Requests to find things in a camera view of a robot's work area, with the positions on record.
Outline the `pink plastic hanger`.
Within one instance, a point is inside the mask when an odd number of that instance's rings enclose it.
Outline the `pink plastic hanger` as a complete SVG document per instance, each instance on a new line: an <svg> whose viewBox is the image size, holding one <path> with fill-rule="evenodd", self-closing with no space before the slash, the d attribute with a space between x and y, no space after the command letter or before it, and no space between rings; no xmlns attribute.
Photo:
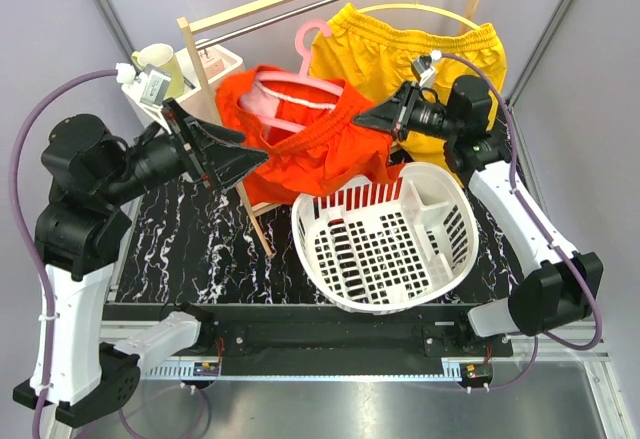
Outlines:
<svg viewBox="0 0 640 439"><path fill-rule="evenodd" d="M325 38L332 35L331 28L323 20L311 20L303 24L295 36L295 49L301 57L298 73L286 71L259 71L255 74L250 90L243 93L238 105L243 111L255 115L266 132L278 129L288 133L300 133L305 126L284 120L278 115L278 107L284 103L303 106L312 111L332 111L344 89L331 82L309 76L312 50L304 44L310 32L320 32ZM307 100L302 92L319 91L330 96L333 102Z"/></svg>

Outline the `orange shorts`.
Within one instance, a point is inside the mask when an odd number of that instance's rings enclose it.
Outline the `orange shorts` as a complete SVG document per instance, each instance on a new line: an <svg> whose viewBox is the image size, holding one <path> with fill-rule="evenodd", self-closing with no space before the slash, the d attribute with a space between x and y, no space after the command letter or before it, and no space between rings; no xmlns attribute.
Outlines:
<svg viewBox="0 0 640 439"><path fill-rule="evenodd" d="M332 111L312 111L284 103L278 115L305 126L300 133L278 129L266 132L259 119L242 110L238 100L250 90L259 71L281 71L257 66L225 78L216 91L216 107L222 124L246 136L245 145L262 149L269 160L243 180L252 205L291 204L300 194L329 195L352 178L363 175L374 183L391 184L402 167L390 162L392 140L378 131L352 123L354 116L373 103L343 79L328 82L344 89ZM333 102L319 91L302 92L307 100Z"/></svg>

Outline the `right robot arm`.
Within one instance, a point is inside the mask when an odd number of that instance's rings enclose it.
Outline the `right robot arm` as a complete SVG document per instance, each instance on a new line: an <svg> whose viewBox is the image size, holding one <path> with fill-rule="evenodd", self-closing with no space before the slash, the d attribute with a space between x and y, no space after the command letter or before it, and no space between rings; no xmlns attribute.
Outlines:
<svg viewBox="0 0 640 439"><path fill-rule="evenodd" d="M428 100L406 81L387 101L357 115L355 124L405 139L411 132L443 140L447 166L496 220L513 248L523 281L509 297L474 307L454 330L466 355L486 348L490 336L551 335L558 327L593 317L604 267L595 253L582 254L554 227L520 182L516 154L488 130L492 100L486 80L464 75L446 103Z"/></svg>

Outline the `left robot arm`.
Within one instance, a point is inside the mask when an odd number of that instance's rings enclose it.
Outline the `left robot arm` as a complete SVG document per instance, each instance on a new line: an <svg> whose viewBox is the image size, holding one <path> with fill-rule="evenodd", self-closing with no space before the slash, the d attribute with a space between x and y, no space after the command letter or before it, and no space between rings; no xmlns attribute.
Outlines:
<svg viewBox="0 0 640 439"><path fill-rule="evenodd" d="M100 338L108 284L131 227L124 206L180 176L213 191L233 188L264 164L242 133L206 123L166 100L163 120L133 144L92 114L62 120L41 161L52 177L49 202L30 241L45 268L36 367L14 400L29 408L53 405L72 428L121 409L142 375L170 356L208 353L215 317L179 305L156 325L114 344Z"/></svg>

